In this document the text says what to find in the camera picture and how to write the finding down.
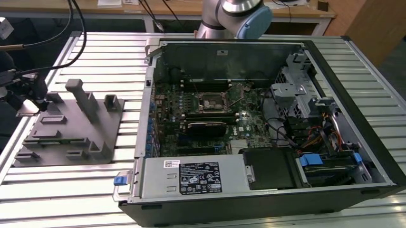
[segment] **power supply label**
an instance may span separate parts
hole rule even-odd
[[[217,162],[179,164],[179,186],[181,195],[221,192]]]

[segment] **gray robot arm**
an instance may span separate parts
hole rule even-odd
[[[196,38],[258,39],[271,20],[263,0],[204,0]]]

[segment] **table leg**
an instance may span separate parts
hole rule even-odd
[[[324,34],[330,21],[331,18],[320,19],[319,23],[316,24],[315,30],[312,30],[312,36],[322,36]]]
[[[143,20],[144,20],[144,25],[145,25],[145,32],[153,33],[155,32],[155,27],[153,27],[152,18],[148,15],[145,15],[145,16],[143,16]]]

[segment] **blue latch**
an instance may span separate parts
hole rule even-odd
[[[119,177],[115,177],[113,178],[113,185],[115,186],[123,186],[123,185],[127,185],[127,177],[124,176],[119,176]]]
[[[320,158],[319,154],[315,154],[315,153],[304,154],[299,158],[299,161],[300,161],[302,166],[322,165],[323,164],[323,161],[322,161],[322,158]]]
[[[354,153],[352,155],[354,155],[356,163],[359,164],[362,162],[362,157],[360,157],[359,153]]]

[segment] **metal slotted table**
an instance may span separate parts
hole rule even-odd
[[[88,45],[75,64],[47,77],[49,91],[65,91],[69,78],[80,78],[96,98],[116,94],[125,105],[115,145],[113,163],[104,165],[10,168],[34,117],[24,117],[0,155],[1,227],[137,227],[112,200],[113,176],[132,168],[148,38],[192,38],[192,34],[88,33]],[[351,41],[340,37],[263,36],[263,39],[311,39],[350,96],[364,114],[400,168],[406,171],[406,103]],[[56,65],[72,59],[81,37],[71,37]],[[320,81],[324,93],[326,84]],[[120,186],[119,193],[128,193]],[[364,201],[340,212],[188,225],[196,227],[404,227],[406,191]]]

